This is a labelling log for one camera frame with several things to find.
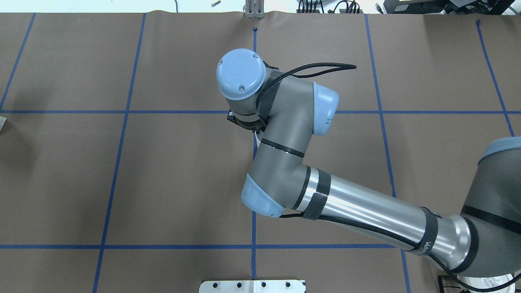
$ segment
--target black cable strap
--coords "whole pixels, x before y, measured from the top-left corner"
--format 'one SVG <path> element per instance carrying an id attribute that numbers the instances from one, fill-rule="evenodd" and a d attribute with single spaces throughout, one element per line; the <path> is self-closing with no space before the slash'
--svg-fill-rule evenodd
<path id="1" fill-rule="evenodd" d="M 494 215 L 492 213 L 477 209 L 475 207 L 464 205 L 461 209 L 461 212 L 464 214 L 467 214 L 469 216 L 473 216 L 474 218 L 481 219 L 487 223 L 490 223 L 492 225 L 496 225 L 498 227 L 507 229 L 509 231 L 512 231 L 514 233 L 521 235 L 521 223 L 518 223 L 516 221 L 503 218 L 498 215 Z"/>
<path id="2" fill-rule="evenodd" d="M 418 243 L 418 249 L 409 251 L 420 255 L 429 255 L 438 236 L 438 217 L 424 206 L 421 209 L 425 214 L 425 233 Z"/>
<path id="3" fill-rule="evenodd" d="M 274 141 L 271 141 L 271 140 L 267 140 L 265 138 L 262 138 L 261 143 L 269 145 L 270 147 L 275 148 L 277 150 L 280 150 L 280 151 L 287 152 L 289 154 L 295 155 L 297 157 L 304 157 L 304 155 L 305 155 L 303 152 L 299 152 L 299 151 L 297 151 L 295 149 L 289 148 L 289 147 L 287 147 L 285 145 L 282 145 L 282 144 L 278 144 L 278 143 L 276 143 Z"/>
<path id="4" fill-rule="evenodd" d="M 270 73 L 268 79 L 266 80 L 266 84 L 272 84 L 273 81 L 281 75 L 282 72 L 273 70 Z M 269 112 L 271 111 L 271 107 L 273 107 L 273 102 L 275 101 L 275 96 L 279 91 L 279 86 L 280 82 L 274 83 L 273 86 L 271 86 L 269 89 L 265 91 L 263 99 L 259 100 L 257 106 L 257 114 L 264 121 L 265 124 L 268 124 Z"/>
<path id="5" fill-rule="evenodd" d="M 326 206 L 327 197 L 331 189 L 331 174 L 318 170 L 317 192 L 313 193 L 311 201 L 302 216 L 305 219 L 316 220 L 320 218 L 324 206 Z"/>

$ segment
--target cable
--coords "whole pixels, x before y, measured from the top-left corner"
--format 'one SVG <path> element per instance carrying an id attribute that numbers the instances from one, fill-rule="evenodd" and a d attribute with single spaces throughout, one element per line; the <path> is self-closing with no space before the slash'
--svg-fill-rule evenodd
<path id="1" fill-rule="evenodd" d="M 329 73 L 329 72 L 334 72 L 334 71 L 340 71 L 340 70 L 348 70 L 348 69 L 356 69 L 356 66 L 355 65 L 351 65 L 351 64 L 345 64 L 345 63 L 329 63 L 329 62 L 324 62 L 324 63 L 311 63 L 311 64 L 307 64 L 307 65 L 303 65 L 303 66 L 300 66 L 300 67 L 297 67 L 295 69 L 292 69 L 288 72 L 285 72 L 279 76 L 277 76 L 271 83 L 265 85 L 259 95 L 257 96 L 257 100 L 256 100 L 256 105 L 258 106 L 259 105 L 259 102 L 261 101 L 261 97 L 264 95 L 264 93 L 269 89 L 271 88 L 275 83 L 281 81 L 282 79 L 290 76 L 290 75 L 293 75 L 299 71 L 302 71 L 302 70 L 305 70 L 305 69 L 309 69 L 309 68 L 314 68 L 314 67 L 336 67 L 336 68 L 333 68 L 333 69 L 328 69 L 328 70 L 324 70 L 324 71 L 321 71 L 321 72 L 318 72 L 316 74 L 311 74 L 311 75 L 304 75 L 304 76 L 295 76 L 295 77 L 298 77 L 298 78 L 307 78 L 307 77 L 314 77 L 314 76 L 319 76 L 319 75 L 322 75 L 322 74 L 326 74 L 326 73 Z"/>
<path id="2" fill-rule="evenodd" d="M 380 12 L 381 14 L 383 14 L 383 10 L 382 10 L 382 7 L 380 7 L 380 4 L 376 3 L 376 4 L 375 4 L 375 8 L 376 8 L 376 10 L 378 10 L 378 12 Z"/>
<path id="3" fill-rule="evenodd" d="M 496 286 L 496 287 L 492 287 L 492 288 L 488 288 L 488 289 L 480 289 L 480 288 L 476 288 L 476 287 L 472 287 L 471 285 L 461 281 L 460 279 L 457 278 L 456 275 L 454 275 L 453 273 L 450 272 L 449 268 L 446 267 L 435 255 L 433 254 L 430 254 L 429 255 L 430 258 L 432 258 L 432 260 L 434 260 L 451 278 L 453 278 L 458 284 L 462 285 L 463 287 L 469 289 L 469 290 L 472 290 L 472 291 L 476 291 L 476 292 L 495 292 L 495 291 L 498 291 L 498 290 L 501 290 L 501 289 L 504 289 L 510 285 L 512 285 L 513 283 L 517 282 L 519 279 L 521 279 L 521 274 L 518 274 L 517 276 L 515 276 L 513 279 L 511 279 L 510 281 L 506 282 L 505 284 L 503 285 L 499 285 L 499 286 Z"/>
<path id="4" fill-rule="evenodd" d="M 335 11 L 337 11 L 337 7 L 340 5 L 340 3 L 345 3 L 345 11 L 347 11 L 349 9 L 349 2 L 350 1 L 342 0 L 342 1 L 337 3 L 337 5 L 334 7 L 333 10 L 330 9 L 327 12 L 328 13 L 334 13 Z"/>
<path id="5" fill-rule="evenodd" d="M 293 217 L 302 217 L 302 216 L 304 216 L 304 213 L 281 215 L 280 218 L 293 218 Z M 355 221 L 355 220 L 351 220 L 351 219 L 344 219 L 344 218 L 340 218 L 340 217 L 324 216 L 324 215 L 320 216 L 318 219 L 322 219 L 322 220 L 326 220 L 326 221 L 330 221 L 330 222 L 335 222 L 335 223 L 339 223 L 339 224 L 344 224 L 344 225 L 348 225 L 348 226 L 353 226 L 353 227 L 364 229 L 364 230 L 368 230 L 368 231 L 373 231 L 373 232 L 376 232 L 376 233 L 379 233 L 379 234 L 391 237 L 393 239 L 396 239 L 396 240 L 398 240 L 400 242 L 403 242 L 404 244 L 407 244 L 407 245 L 413 247 L 412 250 L 416 250 L 419 247 L 418 243 L 416 243 L 416 242 L 414 242 L 414 241 L 412 241 L 410 239 L 407 239 L 407 238 L 405 238 L 405 237 L 403 237 L 403 236 L 401 236 L 399 234 L 393 233 L 391 231 L 387 231 L 385 229 L 382 229 L 382 228 L 379 228 L 379 227 L 376 227 L 376 226 L 373 226 L 373 225 L 365 224 L 365 223 L 362 223 L 362 222 L 359 222 L 359 221 Z M 429 254 L 429 257 L 432 258 L 432 260 L 434 260 L 458 284 L 462 285 L 463 287 L 465 287 L 465 288 L 467 288 L 469 290 L 475 291 L 475 292 L 494 292 L 494 291 L 498 291 L 498 290 L 507 288 L 508 286 L 514 284 L 515 282 L 517 282 L 518 280 L 521 279 L 521 273 L 520 273 L 520 274 L 518 274 L 517 276 L 515 276 L 514 278 L 512 278 L 510 281 L 506 282 L 503 285 L 499 285 L 499 286 L 488 288 L 488 289 L 480 289 L 480 288 L 473 287 L 473 286 L 471 286 L 471 285 L 461 281 L 460 279 L 458 279 L 458 277 L 455 274 L 453 274 L 449 270 L 449 268 L 446 267 L 445 264 L 443 264 L 435 255 Z"/>

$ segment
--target black cable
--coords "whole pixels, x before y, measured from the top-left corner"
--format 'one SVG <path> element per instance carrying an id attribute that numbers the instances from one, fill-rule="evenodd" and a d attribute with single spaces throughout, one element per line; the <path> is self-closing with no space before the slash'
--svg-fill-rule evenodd
<path id="1" fill-rule="evenodd" d="M 266 63 L 266 61 L 264 61 L 264 60 L 263 60 L 263 62 L 264 62 L 264 66 L 266 66 L 267 68 L 269 68 L 269 69 L 274 69 L 274 70 L 279 70 L 279 68 L 278 68 L 278 67 L 275 67 L 275 66 L 270 66 L 270 65 L 269 65 L 269 64 L 267 64 L 267 63 Z"/>
<path id="2" fill-rule="evenodd" d="M 292 76 L 297 77 L 297 78 L 310 78 L 310 77 L 315 77 L 315 76 L 327 74 L 327 73 L 330 73 L 330 72 L 342 71 L 342 70 L 346 70 L 346 69 L 343 68 L 343 67 L 337 67 L 337 68 L 331 68 L 331 69 L 327 69 L 327 70 L 324 70 L 324 71 L 320 71 L 320 72 L 317 72 L 317 73 L 314 73 L 314 74 L 308 74 L 308 75 L 292 74 Z"/>
<path id="3" fill-rule="evenodd" d="M 293 218 L 293 217 L 302 217 L 304 215 L 304 213 L 301 213 L 301 214 L 289 214 L 289 215 L 282 215 L 280 216 L 281 218 Z M 379 227 L 376 227 L 376 226 L 373 226 L 373 225 L 369 225 L 369 224 L 365 224 L 365 223 L 362 223 L 362 222 L 359 222 L 359 221 L 355 221 L 355 220 L 351 220 L 351 219 L 344 219 L 344 218 L 339 218 L 339 217 L 332 217 L 332 216 L 320 216 L 318 219 L 323 219 L 323 220 L 326 220 L 326 221 L 331 221 L 331 222 L 335 222 L 335 223 L 340 223 L 340 224 L 344 224 L 344 225 L 348 225 L 348 226 L 353 226 L 353 227 L 356 227 L 356 228 L 360 228 L 360 229 L 364 229 L 364 230 L 368 230 L 368 231 L 373 231 L 373 232 L 376 232 L 378 234 L 382 234 L 382 235 L 385 235 L 385 236 L 388 236 L 388 237 L 391 237 L 393 239 L 396 239 L 400 242 L 403 242 L 411 247 L 413 247 L 412 250 L 416 250 L 418 249 L 419 245 L 418 243 L 410 240 L 410 239 L 407 239 L 401 235 L 398 235 L 396 233 L 393 233 L 393 232 L 390 232 L 390 231 L 387 231 L 385 229 L 382 229 L 382 228 L 379 228 Z M 492 287 L 492 288 L 488 288 L 488 289 L 480 289 L 480 288 L 476 288 L 476 287 L 473 287 L 469 284 L 466 284 L 465 282 L 461 281 L 460 279 L 458 279 L 458 277 L 453 274 L 449 268 L 447 266 L 445 266 L 445 264 L 443 264 L 435 255 L 433 254 L 429 254 L 430 258 L 432 258 L 432 260 L 434 260 L 451 278 L 453 278 L 458 284 L 462 285 L 463 287 L 469 289 L 469 290 L 472 290 L 472 291 L 475 291 L 475 292 L 483 292 L 483 293 L 487 293 L 487 292 L 494 292 L 494 291 L 498 291 L 498 290 L 501 290 L 501 289 L 504 289 L 512 284 L 514 284 L 515 282 L 517 282 L 518 280 L 521 279 L 521 273 L 518 274 L 517 276 L 515 276 L 514 278 L 512 278 L 510 281 L 506 282 L 505 284 L 503 285 L 499 285 L 499 286 L 496 286 L 496 287 Z"/>
<path id="4" fill-rule="evenodd" d="M 349 8 L 345 11 L 345 13 L 354 13 L 356 2 L 353 0 L 351 2 L 351 5 L 349 5 Z"/>
<path id="5" fill-rule="evenodd" d="M 288 72 L 285 72 L 279 76 L 277 76 L 271 83 L 265 85 L 261 90 L 260 90 L 260 93 L 259 95 L 257 96 L 257 100 L 256 100 L 256 105 L 258 106 L 259 105 L 259 102 L 261 101 L 261 97 L 264 95 L 264 93 L 269 89 L 271 88 L 275 83 L 281 81 L 282 79 L 290 76 L 290 75 L 293 75 L 299 71 L 302 71 L 302 70 L 306 70 L 306 69 L 309 69 L 309 68 L 314 68 L 314 67 L 337 67 L 338 69 L 337 70 L 333 70 L 333 71 L 339 71 L 339 70 L 348 70 L 348 69 L 356 69 L 356 66 L 355 65 L 351 65 L 351 64 L 345 64 L 345 63 L 329 63 L 329 62 L 324 62 L 324 63 L 311 63 L 311 64 L 307 64 L 307 65 L 303 65 L 303 66 L 300 66 L 300 67 L 297 67 L 295 69 L 292 69 Z M 328 73 L 328 72 L 333 72 L 333 71 L 330 71 L 330 70 L 324 70 L 323 72 L 319 72 L 317 74 L 312 74 L 312 75 L 308 75 L 308 76 L 317 76 L 317 75 L 322 75 L 322 74 L 325 74 L 325 73 Z"/>
<path id="6" fill-rule="evenodd" d="M 349 2 L 351 2 L 351 1 L 342 0 L 342 1 L 337 3 L 337 5 L 334 7 L 333 10 L 330 9 L 328 12 L 329 13 L 334 13 L 335 11 L 337 11 L 337 7 L 340 5 L 340 3 L 345 3 L 345 11 L 347 11 L 349 9 Z"/>

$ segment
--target black velcro strap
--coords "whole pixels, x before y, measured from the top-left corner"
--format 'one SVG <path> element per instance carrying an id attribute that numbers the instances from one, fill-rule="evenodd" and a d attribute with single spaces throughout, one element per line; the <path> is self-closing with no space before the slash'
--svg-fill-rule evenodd
<path id="1" fill-rule="evenodd" d="M 438 236 L 438 217 L 426 207 L 422 206 L 421 209 L 425 214 L 425 233 L 418 243 L 418 249 L 410 251 L 418 252 L 420 255 L 429 255 Z"/>
<path id="2" fill-rule="evenodd" d="M 306 166 L 306 178 L 304 179 L 304 185 L 302 185 L 302 190 L 300 191 L 299 198 L 296 200 L 295 205 L 291 208 L 292 210 L 296 210 L 299 207 L 304 195 L 306 194 L 307 185 L 309 184 L 309 178 L 311 177 L 311 168 Z"/>
<path id="3" fill-rule="evenodd" d="M 274 79 L 279 77 L 282 72 L 273 70 L 269 75 L 268 79 L 264 84 L 271 84 Z M 268 124 L 268 116 L 269 112 L 271 112 L 271 107 L 273 106 L 273 102 L 275 101 L 275 96 L 277 95 L 277 91 L 279 90 L 280 82 L 275 83 L 271 86 L 262 96 L 262 100 L 259 101 L 257 105 L 257 115 L 264 121 L 264 123 Z"/>
<path id="4" fill-rule="evenodd" d="M 322 210 L 324 209 L 324 206 L 326 206 L 326 202 L 327 195 L 318 192 L 313 193 L 313 197 L 311 198 L 311 201 L 309 202 L 309 205 L 307 206 L 307 209 L 302 217 L 304 219 L 312 220 L 320 218 Z"/>
<path id="5" fill-rule="evenodd" d="M 285 145 L 278 144 L 276 142 L 273 142 L 271 140 L 267 140 L 265 138 L 261 139 L 261 143 L 269 145 L 270 147 L 274 147 L 277 150 L 281 150 L 283 152 L 287 152 L 287 153 L 290 153 L 290 154 L 298 156 L 298 157 L 304 157 L 304 155 L 305 155 L 303 152 L 299 152 L 299 151 L 294 150 L 292 148 L 289 148 L 289 147 L 287 147 Z"/>
<path id="6" fill-rule="evenodd" d="M 322 210 L 326 206 L 327 196 L 331 189 L 331 175 L 322 170 L 318 170 L 317 192 L 313 193 L 311 201 L 302 216 L 305 219 L 316 220 L 322 215 Z"/>
<path id="7" fill-rule="evenodd" d="M 464 205 L 461 212 L 521 235 L 521 223 Z"/>
<path id="8" fill-rule="evenodd" d="M 331 188 L 331 174 L 326 171 L 322 171 L 318 169 L 318 185 L 317 192 L 320 192 L 325 195 L 329 195 L 329 190 Z"/>
<path id="9" fill-rule="evenodd" d="M 451 273 L 453 274 L 459 274 L 461 272 L 466 271 L 472 262 L 474 262 L 474 259 L 476 258 L 476 255 L 478 254 L 478 248 L 479 248 L 479 235 L 478 235 L 478 229 L 476 229 L 476 226 L 474 226 L 474 223 L 469 218 L 463 217 L 463 219 L 467 222 L 468 229 L 470 230 L 470 248 L 468 249 L 467 256 L 463 260 L 463 262 L 457 266 L 455 269 L 451 270 Z"/>

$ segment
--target silver metal arm tube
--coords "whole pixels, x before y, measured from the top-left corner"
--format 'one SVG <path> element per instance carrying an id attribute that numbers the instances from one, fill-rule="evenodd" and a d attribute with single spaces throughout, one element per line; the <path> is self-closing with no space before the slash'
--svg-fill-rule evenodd
<path id="1" fill-rule="evenodd" d="M 318 184 L 318 170 L 312 169 L 304 198 L 297 210 L 305 212 Z M 321 213 L 351 219 L 401 235 L 420 243 L 425 233 L 424 211 L 415 205 L 395 199 L 378 191 L 331 175 L 331 187 Z M 459 215 L 438 218 L 438 235 L 432 246 L 435 254 L 449 268 L 458 267 L 470 247 L 470 231 Z M 404 250 L 412 247 L 388 236 L 343 225 L 345 228 L 380 239 Z"/>

